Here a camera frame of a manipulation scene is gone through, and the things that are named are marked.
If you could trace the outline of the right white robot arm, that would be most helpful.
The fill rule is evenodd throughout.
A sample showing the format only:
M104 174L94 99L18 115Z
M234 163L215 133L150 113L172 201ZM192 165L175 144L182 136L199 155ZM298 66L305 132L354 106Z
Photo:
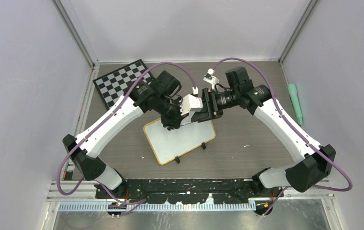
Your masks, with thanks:
M252 190L266 196L273 187L289 186L298 192L318 187L333 167L336 151L330 144L323 146L311 138L281 107L271 87L255 87L244 67L226 72L228 87L219 92L214 70L209 69L204 81L212 87L202 90L203 108L195 112L192 122L218 119L225 109L239 106L262 121L281 141L292 157L293 164L281 168L266 168L253 176Z

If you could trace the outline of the yellow framed whiteboard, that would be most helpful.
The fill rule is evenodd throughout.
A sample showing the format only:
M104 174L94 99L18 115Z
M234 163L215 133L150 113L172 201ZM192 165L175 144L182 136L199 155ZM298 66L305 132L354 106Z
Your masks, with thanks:
M216 137L212 121L191 123L179 129L168 130L157 119L146 124L143 131L160 165L174 161L177 156L181 158L196 148L202 148L203 142L207 144Z

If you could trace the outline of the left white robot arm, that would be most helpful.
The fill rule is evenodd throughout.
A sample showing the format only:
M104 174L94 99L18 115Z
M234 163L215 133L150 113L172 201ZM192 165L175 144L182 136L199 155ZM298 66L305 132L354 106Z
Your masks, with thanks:
M87 181L97 181L107 188L114 198L121 198L126 191L121 174L104 163L99 155L104 147L131 121L148 110L160 114L163 127L178 129L185 118L181 114L182 98L172 97L181 89L181 83L167 71L163 71L150 83L141 80L131 90L130 96L121 96L88 130L77 137L67 134L62 142L70 159Z

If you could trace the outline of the white whiteboard marker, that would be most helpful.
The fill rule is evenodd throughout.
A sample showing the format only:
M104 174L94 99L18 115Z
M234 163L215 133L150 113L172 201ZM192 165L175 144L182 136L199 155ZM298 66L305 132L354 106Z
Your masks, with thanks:
M188 125L190 123L191 123L191 120L190 119L187 119L187 120L184 119L184 120L181 121L180 126L182 127L182 126Z

